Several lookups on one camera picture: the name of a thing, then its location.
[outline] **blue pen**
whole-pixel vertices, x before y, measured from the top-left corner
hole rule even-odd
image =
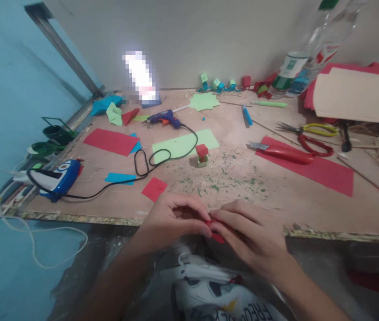
[[[252,118],[250,117],[249,111],[247,110],[246,105],[241,106],[241,110],[243,111],[244,118],[247,120],[249,126],[253,125]]]

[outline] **scissors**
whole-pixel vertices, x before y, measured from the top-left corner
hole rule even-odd
[[[303,134],[304,132],[303,128],[295,128],[285,123],[278,123],[278,125],[280,125],[280,127],[278,128],[281,130],[296,133],[297,139],[301,143],[302,147],[305,148],[305,150],[309,151],[310,153],[313,153],[321,157],[329,157],[333,155],[334,151],[332,147],[322,143],[319,140],[305,136]],[[315,149],[311,148],[311,146],[309,146],[307,142],[310,142],[314,145],[317,145],[318,147],[321,147],[322,149],[326,150],[326,152],[322,153],[322,152],[316,151]]]
[[[327,131],[325,132],[325,131],[314,129],[311,127],[320,127],[320,128],[326,129]],[[336,127],[329,124],[320,124],[320,123],[307,124],[305,126],[302,126],[301,129],[303,132],[310,132],[312,134],[317,134],[317,135],[321,135],[325,137],[333,137],[333,136],[338,135],[339,133]]]

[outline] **green pen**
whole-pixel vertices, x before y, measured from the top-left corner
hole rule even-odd
[[[265,101],[251,102],[251,104],[260,105],[260,106],[280,107],[280,108],[287,107],[286,103],[274,103],[274,102],[265,102]]]

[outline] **blue wall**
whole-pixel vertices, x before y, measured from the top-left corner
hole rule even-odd
[[[22,228],[14,220],[11,223]],[[91,227],[91,224],[36,221],[29,225],[32,229],[71,226],[85,232]],[[53,266],[75,253],[84,236],[69,230],[55,230],[36,233],[35,240],[38,259],[44,265]],[[0,220],[0,320],[43,321],[53,309],[56,300],[51,291],[73,259],[44,270],[34,263],[31,251],[28,233],[13,231]]]
[[[24,11],[29,0],[0,0],[0,169],[12,170],[26,148],[45,141],[41,116],[69,119],[91,96]],[[51,21],[96,85],[101,83]],[[0,173],[0,187],[10,178]]]

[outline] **black cable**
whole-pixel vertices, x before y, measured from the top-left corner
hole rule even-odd
[[[91,196],[77,196],[77,195],[70,195],[70,194],[62,194],[62,193],[56,193],[56,192],[53,192],[53,191],[50,191],[49,189],[46,189],[45,187],[41,186],[34,178],[33,176],[31,175],[31,171],[36,171],[37,169],[28,169],[28,171],[26,172],[30,181],[36,186],[38,187],[39,189],[47,192],[47,193],[51,193],[51,194],[54,194],[54,195],[61,195],[62,197],[69,197],[69,198],[79,198],[79,199],[88,199],[88,198],[93,198],[93,197],[96,197],[98,196],[99,194],[101,194],[104,190],[106,190],[109,186],[112,186],[112,185],[117,185],[117,184],[125,184],[125,183],[131,183],[131,182],[134,182],[134,181],[139,181],[139,180],[142,180],[144,178],[146,178],[150,172],[152,172],[154,169],[156,169],[157,167],[159,167],[160,165],[164,164],[164,163],[167,163],[168,161],[174,161],[174,160],[177,160],[177,159],[181,159],[181,158],[184,158],[186,156],[188,156],[192,150],[195,148],[195,146],[198,144],[198,136],[197,134],[195,134],[195,131],[193,131],[192,129],[190,129],[188,126],[184,125],[184,124],[181,124],[180,125],[181,127],[185,127],[187,130],[189,130],[192,134],[195,135],[195,138],[196,138],[196,141],[195,141],[195,144],[194,144],[194,147],[192,147],[189,152],[187,152],[185,155],[183,156],[179,156],[179,157],[171,157],[171,152],[168,150],[168,149],[159,149],[157,150],[155,153],[153,153],[151,155],[151,157],[149,158],[149,161],[148,159],[146,158],[146,153],[143,149],[139,149],[135,154],[134,154],[134,168],[136,170],[136,175],[137,176],[140,176],[140,178],[134,178],[134,179],[131,179],[131,180],[127,180],[127,181],[121,181],[121,182],[116,182],[116,183],[110,183],[108,185],[106,185],[105,187],[103,187],[100,191],[98,191],[96,194],[94,195],[91,195]],[[159,162],[158,164],[153,164],[151,162],[152,158],[159,152],[162,152],[162,151],[166,151],[169,155],[168,157],[165,159],[165,160],[162,160],[161,162]],[[140,175],[139,172],[137,171],[137,164],[136,164],[136,157],[137,157],[137,154],[139,152],[142,152],[143,153],[143,156],[145,157],[145,164],[146,164],[146,173]]]

